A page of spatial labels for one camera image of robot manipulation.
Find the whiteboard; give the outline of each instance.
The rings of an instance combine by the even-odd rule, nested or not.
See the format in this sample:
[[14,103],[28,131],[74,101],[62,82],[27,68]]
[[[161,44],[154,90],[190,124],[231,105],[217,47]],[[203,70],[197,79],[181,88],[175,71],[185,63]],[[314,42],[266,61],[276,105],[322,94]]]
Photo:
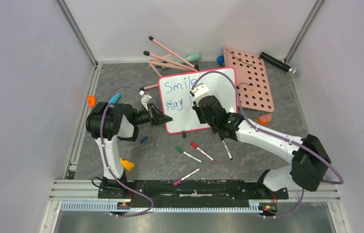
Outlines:
[[[210,69],[225,73],[236,85],[236,73],[232,67]],[[195,100],[189,93],[197,78],[210,70],[163,76],[159,79],[159,94],[161,95],[164,114],[173,118],[173,121],[165,124],[168,133],[181,133],[208,129],[208,124],[200,124],[196,112],[192,109]],[[211,73],[200,80],[205,84],[211,95],[220,101],[227,112],[236,112],[235,89],[224,76]]]

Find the cable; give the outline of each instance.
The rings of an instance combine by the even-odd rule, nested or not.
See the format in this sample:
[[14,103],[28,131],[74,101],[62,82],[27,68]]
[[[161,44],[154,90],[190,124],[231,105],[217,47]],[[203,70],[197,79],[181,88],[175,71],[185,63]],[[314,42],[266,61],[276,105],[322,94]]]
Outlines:
[[[236,97],[238,98],[238,106],[239,106],[239,110],[241,111],[241,114],[242,116],[244,117],[245,121],[248,123],[248,125],[250,127],[252,127],[253,129],[256,129],[256,125],[252,124],[252,122],[248,119],[248,117],[246,116],[245,114],[245,111],[244,109],[242,108],[242,105],[241,105],[241,100],[240,100],[240,97],[239,97],[239,93],[238,93],[238,90],[236,90],[236,86],[235,84],[232,82],[232,80],[224,73],[220,72],[220,71],[217,71],[217,70],[212,70],[212,71],[208,71],[206,73],[203,73],[195,82],[195,84],[192,86],[192,90],[195,88],[195,86],[198,84],[198,82],[206,75],[208,74],[211,74],[211,73],[217,73],[217,74],[220,74],[222,76],[224,76],[232,85],[233,89],[235,90],[235,94],[236,94]],[[289,138],[286,138],[286,137],[282,137],[280,135],[277,135],[275,133],[272,133],[272,132],[269,132],[269,131],[266,131],[264,129],[261,129],[261,128],[258,128],[258,131],[262,132],[262,133],[265,133],[267,135],[270,135],[272,137],[275,137],[275,138],[278,138],[278,139],[281,139],[285,142],[288,142],[290,144],[293,144],[297,147],[300,147],[302,149],[304,149],[305,151],[307,151],[308,153],[310,153],[311,155],[313,155],[315,158],[319,159],[321,162],[323,162],[339,179],[339,181],[328,181],[328,180],[322,180],[322,182],[324,183],[331,183],[331,184],[343,184],[344,183],[344,179],[342,178],[341,174],[339,174],[339,172],[330,164],[328,163],[324,158],[322,158],[321,156],[319,156],[319,154],[317,154],[316,152],[314,152],[313,150],[307,148],[306,146],[300,144],[300,143],[297,143],[297,142],[294,142],[292,141],[291,139]],[[300,207],[300,204],[302,203],[302,199],[303,199],[303,194],[304,194],[304,189],[302,189],[302,194],[300,195],[300,199],[297,203],[297,205],[292,209],[290,210],[289,212],[286,212],[284,214],[281,214],[281,215],[278,215],[276,217],[281,217],[281,216],[285,216],[285,215],[288,215],[290,213],[293,213],[297,208]]]
[[[119,90],[119,89],[121,89],[121,88],[128,88],[128,89],[132,89],[132,90],[134,90],[134,91],[136,91],[136,92],[139,92],[139,91],[140,91],[140,90],[138,90],[138,89],[136,89],[136,88],[133,88],[133,87],[130,87],[130,86],[122,86],[122,87],[119,87],[119,88],[117,88],[116,90],[114,90],[114,91],[112,92],[112,94],[110,95],[109,99],[111,98],[111,96],[112,96],[112,95],[113,95],[113,94],[114,94],[117,90]],[[136,190],[133,190],[133,189],[131,189],[131,188],[127,187],[126,185],[124,185],[124,184],[123,184],[123,183],[122,183],[122,182],[118,179],[118,177],[116,177],[116,175],[112,172],[112,170],[111,170],[111,166],[109,165],[109,162],[108,162],[108,158],[106,157],[105,143],[104,143],[104,140],[103,140],[103,124],[104,124],[104,122],[105,122],[106,112],[108,111],[109,106],[110,106],[111,104],[112,104],[112,103],[109,103],[109,104],[105,107],[105,109],[103,110],[102,119],[101,119],[101,121],[100,121],[100,130],[99,130],[99,133],[100,133],[100,142],[101,142],[101,144],[102,144],[103,159],[105,160],[105,164],[106,164],[106,166],[108,167],[109,173],[110,173],[110,174],[114,177],[115,181],[116,181],[118,184],[120,184],[122,187],[126,188],[127,190],[129,190],[129,191],[131,191],[131,192],[133,192],[133,193],[136,193],[136,194],[138,194],[138,195],[140,195],[140,196],[142,196],[142,197],[146,198],[148,201],[150,201],[150,207],[149,207],[148,209],[144,210],[144,211],[141,211],[141,212],[138,212],[138,213],[135,213],[135,214],[131,214],[131,215],[118,215],[117,217],[134,217],[134,216],[143,215],[143,214],[145,214],[146,212],[148,212],[149,210],[151,210],[151,209],[153,208],[153,200],[152,200],[150,197],[146,196],[145,194],[140,193],[140,192],[138,192],[138,191],[136,191]]]
[[94,178],[92,178],[92,179],[91,179],[91,182],[92,182],[93,186],[95,186],[96,188],[100,188],[100,185],[96,185],[96,184],[95,184],[95,182],[93,182],[93,179],[98,179],[98,180],[100,180],[101,182],[102,182],[102,179],[101,179],[101,178],[99,178],[99,177],[97,177],[97,176],[95,176]]
[[283,214],[277,215],[277,216],[264,216],[264,219],[265,219],[265,218],[277,218],[277,217],[283,217],[283,216],[286,216],[286,215],[289,215],[289,214],[291,214],[291,213],[295,212],[295,210],[297,210],[297,209],[300,207],[300,205],[302,204],[302,199],[303,199],[303,194],[304,194],[304,193],[305,193],[305,189],[302,189],[302,193],[301,193],[301,195],[300,195],[300,199],[299,199],[299,201],[297,202],[297,204],[295,205],[295,207],[294,207],[294,208],[292,208],[292,210],[290,210],[290,211],[288,211],[288,212],[286,212],[286,213],[283,213]]

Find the yellow object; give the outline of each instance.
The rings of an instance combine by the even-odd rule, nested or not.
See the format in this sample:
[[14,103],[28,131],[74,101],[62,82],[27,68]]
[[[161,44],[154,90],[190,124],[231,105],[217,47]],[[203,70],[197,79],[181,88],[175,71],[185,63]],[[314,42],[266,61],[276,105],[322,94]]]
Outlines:
[[122,164],[122,166],[127,170],[130,171],[132,170],[132,168],[135,166],[134,163],[129,162],[128,160],[123,160],[122,158],[120,158],[120,163]]

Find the red marker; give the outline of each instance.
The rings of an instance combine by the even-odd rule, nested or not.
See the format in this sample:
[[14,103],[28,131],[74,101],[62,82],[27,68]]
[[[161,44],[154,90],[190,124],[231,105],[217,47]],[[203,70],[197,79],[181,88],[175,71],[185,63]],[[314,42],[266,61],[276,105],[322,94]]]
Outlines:
[[215,159],[213,159],[211,156],[209,156],[207,153],[205,153],[203,150],[201,150],[194,142],[191,142],[191,146],[198,149],[202,154],[206,155],[212,162],[215,162]]

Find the blue marker cap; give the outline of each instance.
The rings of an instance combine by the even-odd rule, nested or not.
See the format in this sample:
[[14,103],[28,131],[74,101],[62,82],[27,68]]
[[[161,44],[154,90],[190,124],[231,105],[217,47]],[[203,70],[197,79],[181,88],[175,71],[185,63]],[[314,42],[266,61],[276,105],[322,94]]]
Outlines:
[[109,101],[108,103],[116,103],[120,98],[120,93],[117,93],[116,95],[114,95]]

